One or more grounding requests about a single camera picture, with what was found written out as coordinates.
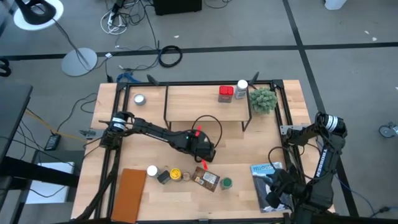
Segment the book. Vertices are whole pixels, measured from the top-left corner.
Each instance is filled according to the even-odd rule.
[[[278,168],[282,169],[281,162],[273,162],[273,165],[275,166],[276,169]],[[256,188],[256,193],[261,213],[282,211],[288,209],[288,207],[285,205],[292,206],[291,197],[285,193],[283,193],[282,196],[280,197],[281,204],[277,208],[272,208],[266,201],[266,196],[269,194],[269,192],[271,192],[266,182],[272,183],[272,179],[267,177],[267,174],[273,174],[275,172],[271,164],[266,163],[266,164],[252,165],[250,169],[251,169],[251,175],[253,176],[254,186]]]

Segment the white cable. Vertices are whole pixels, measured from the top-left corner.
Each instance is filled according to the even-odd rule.
[[[112,12],[112,9],[109,10],[109,11],[101,18],[101,20],[99,20],[99,24],[100,24],[100,26],[101,26],[101,29],[102,29],[106,34],[120,35],[120,34],[124,33],[124,32],[127,30],[127,25],[126,25],[126,24],[123,24],[123,21],[122,21],[122,18],[121,18],[120,15],[118,16],[118,18],[119,18],[119,25],[118,25],[118,26],[109,26],[109,25],[108,25],[108,31],[106,31],[105,28],[104,28],[104,26],[103,26],[103,21],[104,21],[108,16],[110,16],[111,12]]]

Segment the white floor lamp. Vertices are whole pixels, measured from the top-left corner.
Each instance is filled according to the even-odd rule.
[[[34,14],[32,16],[36,16],[38,19],[42,19],[40,13],[33,12],[32,8],[35,6],[40,6],[43,2],[47,2],[51,4],[56,12],[55,15],[47,22],[37,24],[38,22],[32,22],[30,19],[27,19],[28,14]],[[54,24],[57,25],[58,29],[63,33],[62,28],[59,27],[56,21],[58,21],[63,14],[63,4],[59,0],[30,0],[27,4],[23,3],[22,0],[16,0],[19,9],[14,14],[14,23],[16,26],[23,30],[28,31],[37,31],[46,29]],[[95,65],[97,64],[97,54],[94,50],[89,48],[76,48],[71,43],[73,50],[66,54],[66,56],[62,60],[61,68],[62,71],[67,75],[77,77],[90,72]]]

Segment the blue tool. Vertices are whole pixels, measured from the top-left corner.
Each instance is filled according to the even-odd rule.
[[[127,82],[129,82],[129,83],[140,83],[141,82],[132,77],[132,72],[124,72],[124,73],[120,74],[117,77],[116,82],[121,82],[123,78],[126,78]]]

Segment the green plant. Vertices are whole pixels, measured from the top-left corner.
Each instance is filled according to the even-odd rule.
[[[261,87],[258,90],[250,92],[251,108],[260,114],[269,114],[276,107],[278,98],[273,91]]]

